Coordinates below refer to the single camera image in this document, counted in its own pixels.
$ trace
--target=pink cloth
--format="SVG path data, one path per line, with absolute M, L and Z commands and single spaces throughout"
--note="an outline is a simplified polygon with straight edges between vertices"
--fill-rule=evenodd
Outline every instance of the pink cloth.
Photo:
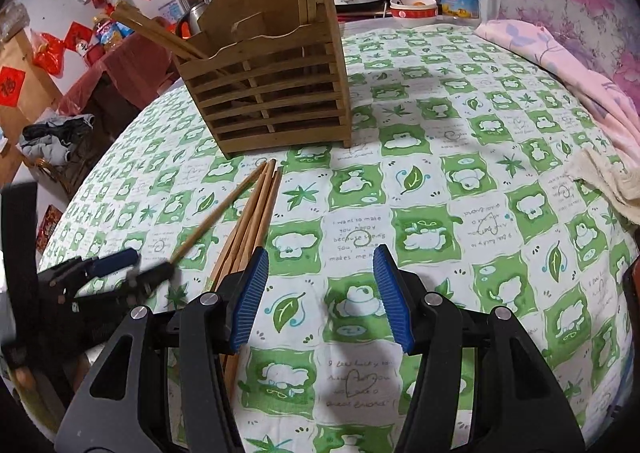
M 491 20 L 481 24 L 476 35 L 556 75 L 607 134 L 625 166 L 640 167 L 640 119 L 618 85 L 588 70 L 544 27 L 519 20 Z

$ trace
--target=gray cloth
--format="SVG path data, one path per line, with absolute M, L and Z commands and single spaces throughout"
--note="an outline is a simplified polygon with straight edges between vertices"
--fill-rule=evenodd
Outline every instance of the gray cloth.
M 66 164 L 78 146 L 79 141 L 93 128 L 94 116 L 51 117 L 34 125 L 25 126 L 18 146 L 20 151 L 30 160 L 38 157 L 53 166 Z

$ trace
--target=red and white bowl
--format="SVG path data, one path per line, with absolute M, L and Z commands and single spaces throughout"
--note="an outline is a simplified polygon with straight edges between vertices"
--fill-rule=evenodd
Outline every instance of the red and white bowl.
M 391 0 L 391 16 L 403 27 L 428 26 L 436 21 L 438 5 L 435 0 Z

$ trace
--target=table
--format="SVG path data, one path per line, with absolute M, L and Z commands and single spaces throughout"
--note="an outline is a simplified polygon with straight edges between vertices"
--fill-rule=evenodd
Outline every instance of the table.
M 266 242 L 270 278 L 232 400 L 248 451 L 392 451 L 419 358 L 392 342 L 372 276 L 380 243 L 466 308 L 509 306 L 593 438 L 619 402 L 631 345 L 620 279 L 638 250 L 625 222 L 562 162 L 585 144 L 618 160 L 606 136 L 551 75 L 468 29 L 376 30 L 343 44 L 352 148 L 227 161 L 188 91 L 171 91 L 92 171 L 41 268 L 125 245 L 140 250 L 143 267 L 167 258 L 274 157 L 284 177 Z M 158 289 L 153 310 L 202 292 L 246 198 L 180 263 L 180 285 Z M 183 441 L 177 372 L 172 357 L 172 430 Z M 456 445 L 468 435 L 473 375 L 465 354 Z

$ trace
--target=red table cover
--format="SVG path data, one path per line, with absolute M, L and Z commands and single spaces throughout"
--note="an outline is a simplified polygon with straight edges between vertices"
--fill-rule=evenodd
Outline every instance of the red table cover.
M 102 56 L 76 81 L 58 103 L 58 113 L 76 116 L 84 110 L 103 72 L 118 92 L 143 110 L 158 97 L 171 62 L 171 52 L 134 32 Z

